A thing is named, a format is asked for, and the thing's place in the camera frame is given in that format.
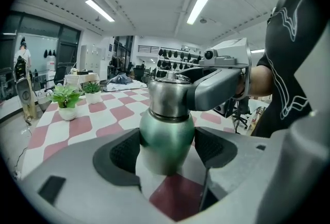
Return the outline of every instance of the window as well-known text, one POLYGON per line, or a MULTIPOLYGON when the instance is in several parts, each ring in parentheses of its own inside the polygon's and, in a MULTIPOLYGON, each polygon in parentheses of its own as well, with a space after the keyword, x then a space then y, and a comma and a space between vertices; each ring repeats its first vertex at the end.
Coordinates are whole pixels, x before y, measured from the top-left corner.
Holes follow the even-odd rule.
POLYGON ((0 73, 9 72, 13 64, 14 38, 0 39, 0 73))
POLYGON ((61 43, 57 57, 58 64, 71 64, 76 62, 77 45, 61 43))
POLYGON ((20 32, 22 33, 32 33, 33 35, 45 37, 58 37, 59 30, 59 24, 29 16, 23 17, 20 27, 20 32))
POLYGON ((11 14, 11 15, 7 16, 1 32, 2 33, 16 33, 20 20, 21 20, 20 15, 11 14))
POLYGON ((78 44, 79 31, 75 29, 70 29, 67 27, 63 27, 63 32, 61 35, 61 40, 73 44, 78 44))

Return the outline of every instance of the green cylinder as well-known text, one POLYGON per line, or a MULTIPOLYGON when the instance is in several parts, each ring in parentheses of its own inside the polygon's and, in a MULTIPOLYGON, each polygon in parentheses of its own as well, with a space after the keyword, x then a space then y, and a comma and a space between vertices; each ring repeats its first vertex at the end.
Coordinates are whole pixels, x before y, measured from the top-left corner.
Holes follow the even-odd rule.
POLYGON ((191 114, 166 118, 148 109, 140 122, 141 155, 145 166, 159 175, 172 175, 183 165, 194 138, 191 114))

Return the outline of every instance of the metal canister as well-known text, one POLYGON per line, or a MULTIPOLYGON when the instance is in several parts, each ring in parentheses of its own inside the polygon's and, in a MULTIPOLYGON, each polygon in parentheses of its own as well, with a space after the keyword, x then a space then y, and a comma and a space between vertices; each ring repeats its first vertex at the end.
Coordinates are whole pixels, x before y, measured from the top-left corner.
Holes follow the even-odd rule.
POLYGON ((190 80, 174 72, 149 85, 150 107, 141 123, 141 155, 146 167, 174 174, 185 161, 194 138, 194 123, 186 104, 190 80))

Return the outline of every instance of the white cabinet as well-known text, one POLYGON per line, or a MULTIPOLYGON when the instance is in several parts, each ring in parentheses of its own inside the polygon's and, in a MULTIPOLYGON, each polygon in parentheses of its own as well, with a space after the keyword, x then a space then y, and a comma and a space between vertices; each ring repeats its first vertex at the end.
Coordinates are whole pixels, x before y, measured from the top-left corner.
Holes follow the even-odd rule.
POLYGON ((80 70, 92 70, 100 75, 102 49, 92 45, 82 45, 80 52, 80 70))

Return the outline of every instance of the green plant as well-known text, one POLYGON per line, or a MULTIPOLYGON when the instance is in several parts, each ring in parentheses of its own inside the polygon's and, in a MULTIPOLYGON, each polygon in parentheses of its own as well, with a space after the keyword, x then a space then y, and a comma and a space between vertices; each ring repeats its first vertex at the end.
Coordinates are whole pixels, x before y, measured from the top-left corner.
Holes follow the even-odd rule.
POLYGON ((60 108, 74 108, 76 103, 81 101, 80 95, 81 93, 75 87, 55 86, 52 95, 48 98, 57 102, 60 108))
POLYGON ((84 86, 84 92, 94 94, 100 91, 100 85, 95 82, 89 82, 86 86, 84 86))

